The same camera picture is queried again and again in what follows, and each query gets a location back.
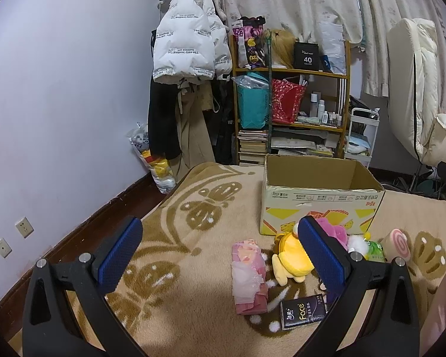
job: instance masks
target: open cardboard box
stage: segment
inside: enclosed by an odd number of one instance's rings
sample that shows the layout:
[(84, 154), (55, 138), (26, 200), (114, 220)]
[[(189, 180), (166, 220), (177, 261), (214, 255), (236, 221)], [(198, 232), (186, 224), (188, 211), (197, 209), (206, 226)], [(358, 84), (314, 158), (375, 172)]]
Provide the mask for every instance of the open cardboard box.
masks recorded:
[(326, 217), (348, 234), (367, 232), (385, 190), (360, 162), (315, 156), (267, 155), (262, 235), (292, 231), (307, 215)]

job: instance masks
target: wall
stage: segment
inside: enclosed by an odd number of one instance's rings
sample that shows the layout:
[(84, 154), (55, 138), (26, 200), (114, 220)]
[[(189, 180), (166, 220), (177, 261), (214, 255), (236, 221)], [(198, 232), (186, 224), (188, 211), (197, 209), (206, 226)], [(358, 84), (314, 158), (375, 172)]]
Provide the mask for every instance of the wall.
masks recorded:
[(146, 173), (125, 134), (147, 116), (157, 2), (1, 0), (0, 299)]
[[(446, 28), (446, 6), (443, 3), (441, 5)], [(353, 50), (350, 93), (356, 98), (361, 98), (371, 108), (380, 108), (380, 125), (370, 166), (412, 175), (417, 170), (418, 160), (408, 153), (393, 135), (388, 120), (387, 99), (362, 93), (364, 61), (365, 54)]]

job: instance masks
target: blue gripper pad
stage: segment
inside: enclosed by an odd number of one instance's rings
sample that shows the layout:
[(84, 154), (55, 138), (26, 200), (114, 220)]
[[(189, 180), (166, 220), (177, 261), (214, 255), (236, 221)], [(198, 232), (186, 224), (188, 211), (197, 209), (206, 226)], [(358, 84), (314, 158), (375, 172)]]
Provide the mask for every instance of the blue gripper pad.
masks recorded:
[(347, 251), (312, 216), (299, 221), (297, 235), (327, 291), (340, 296), (351, 270)]
[(142, 222), (126, 218), (111, 238), (105, 239), (95, 252), (93, 276), (101, 294), (112, 293), (122, 277), (134, 252), (142, 241)]

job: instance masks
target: beige trousers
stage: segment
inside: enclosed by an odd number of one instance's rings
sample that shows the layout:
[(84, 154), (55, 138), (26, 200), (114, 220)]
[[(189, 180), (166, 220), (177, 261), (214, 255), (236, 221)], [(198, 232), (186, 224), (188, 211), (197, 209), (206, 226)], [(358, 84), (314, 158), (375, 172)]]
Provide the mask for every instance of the beige trousers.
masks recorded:
[(175, 107), (178, 140), (182, 153), (170, 160), (169, 163), (177, 182), (183, 179), (188, 171), (196, 165), (215, 162), (212, 143), (202, 112), (202, 104), (213, 101), (211, 87), (210, 90), (201, 86), (196, 86), (194, 89), (195, 92), (188, 89), (185, 94), (181, 95), (179, 100), (181, 108), (178, 103)]

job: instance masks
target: yellow plush duck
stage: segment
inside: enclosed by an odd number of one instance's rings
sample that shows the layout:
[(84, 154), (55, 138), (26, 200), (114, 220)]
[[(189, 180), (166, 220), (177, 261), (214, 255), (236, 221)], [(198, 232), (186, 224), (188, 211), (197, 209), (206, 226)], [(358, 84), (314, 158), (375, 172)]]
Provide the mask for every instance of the yellow plush duck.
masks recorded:
[(311, 260), (294, 233), (288, 232), (276, 236), (272, 269), (280, 286), (285, 286), (288, 278), (293, 278), (296, 283), (301, 283), (305, 280), (306, 275), (314, 269)]

